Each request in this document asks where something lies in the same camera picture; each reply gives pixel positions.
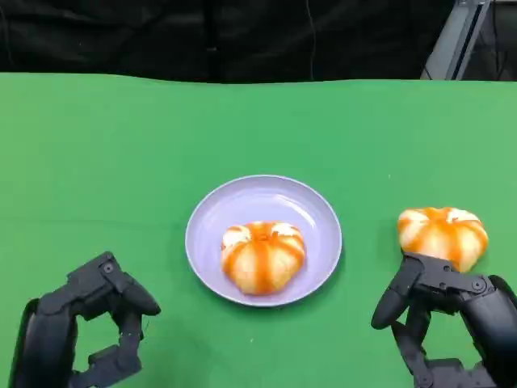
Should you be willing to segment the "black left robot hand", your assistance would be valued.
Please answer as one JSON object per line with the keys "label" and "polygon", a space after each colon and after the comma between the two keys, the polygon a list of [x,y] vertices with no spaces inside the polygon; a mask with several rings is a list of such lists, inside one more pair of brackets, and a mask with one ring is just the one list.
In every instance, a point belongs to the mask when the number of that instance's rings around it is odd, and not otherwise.
{"label": "black left robot hand", "polygon": [[[141,371],[143,316],[161,308],[115,256],[106,251],[70,272],[60,288],[30,300],[23,311],[8,385],[10,387],[111,387]],[[118,342],[74,369],[78,318],[109,314]]]}

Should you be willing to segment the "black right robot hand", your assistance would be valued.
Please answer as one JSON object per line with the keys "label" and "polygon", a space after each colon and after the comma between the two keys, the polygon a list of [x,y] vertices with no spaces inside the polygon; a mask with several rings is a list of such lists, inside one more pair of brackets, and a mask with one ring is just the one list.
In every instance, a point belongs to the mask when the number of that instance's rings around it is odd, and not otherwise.
{"label": "black right robot hand", "polygon": [[[473,368],[427,357],[422,344],[434,311],[460,314],[481,356]],[[416,387],[516,385],[516,295],[500,276],[459,272],[447,260],[406,252],[371,325],[391,328]]]}

